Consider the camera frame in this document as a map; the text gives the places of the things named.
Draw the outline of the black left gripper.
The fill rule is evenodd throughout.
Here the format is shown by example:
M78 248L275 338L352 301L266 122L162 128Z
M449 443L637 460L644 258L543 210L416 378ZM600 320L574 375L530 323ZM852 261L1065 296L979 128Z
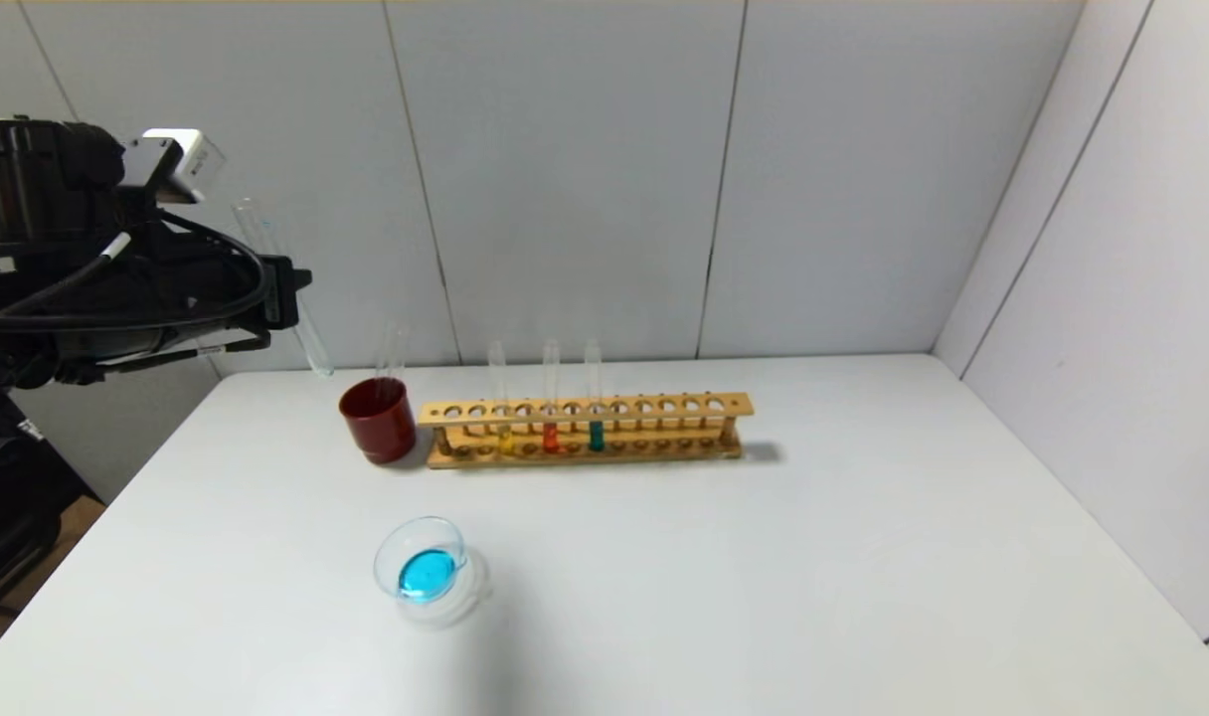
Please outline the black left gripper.
M192 321L179 329L183 335L238 330L249 337L226 350L259 352L273 333L297 327L299 294L312 285L313 273L293 258L258 253L243 239L183 218L163 218L150 230L147 305L164 317Z

